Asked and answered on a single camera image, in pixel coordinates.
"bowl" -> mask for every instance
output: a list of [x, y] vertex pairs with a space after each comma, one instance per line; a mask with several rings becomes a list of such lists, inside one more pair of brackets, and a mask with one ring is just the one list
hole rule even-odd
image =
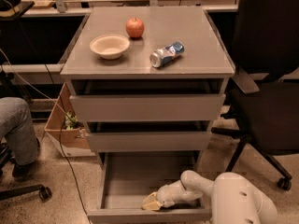
[[102, 58], [113, 60], [119, 58], [130, 46], [127, 37], [117, 34], [100, 35], [90, 44], [90, 49]]

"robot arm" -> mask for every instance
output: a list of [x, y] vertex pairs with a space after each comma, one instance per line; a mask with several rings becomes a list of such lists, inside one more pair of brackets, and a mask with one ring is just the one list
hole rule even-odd
[[143, 203], [145, 210], [159, 210], [178, 202], [211, 198], [214, 224], [275, 224], [278, 211], [273, 202], [247, 179], [234, 173], [219, 175], [213, 182], [194, 171], [185, 171], [180, 180], [162, 186]]

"gray pants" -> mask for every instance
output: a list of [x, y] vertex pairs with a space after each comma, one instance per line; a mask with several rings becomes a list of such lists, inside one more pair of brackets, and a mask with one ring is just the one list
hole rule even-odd
[[0, 99], [0, 139], [3, 137], [19, 165], [36, 160], [36, 134], [28, 104], [21, 98]]

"cardboard box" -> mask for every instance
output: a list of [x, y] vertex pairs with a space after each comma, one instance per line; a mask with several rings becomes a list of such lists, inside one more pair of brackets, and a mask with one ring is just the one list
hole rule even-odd
[[70, 91], [64, 84], [50, 117], [45, 126], [45, 132], [48, 134], [56, 148], [63, 154], [60, 144], [65, 148], [65, 156], [90, 156], [94, 155], [86, 139], [86, 131], [83, 127], [67, 130], [64, 125], [65, 113], [72, 111], [75, 114], [73, 106], [69, 100]]

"apple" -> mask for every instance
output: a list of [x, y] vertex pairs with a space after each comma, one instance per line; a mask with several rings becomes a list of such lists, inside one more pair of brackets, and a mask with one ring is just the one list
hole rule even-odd
[[144, 32], [144, 23], [139, 18], [131, 18], [125, 24], [125, 30], [131, 38], [139, 38]]

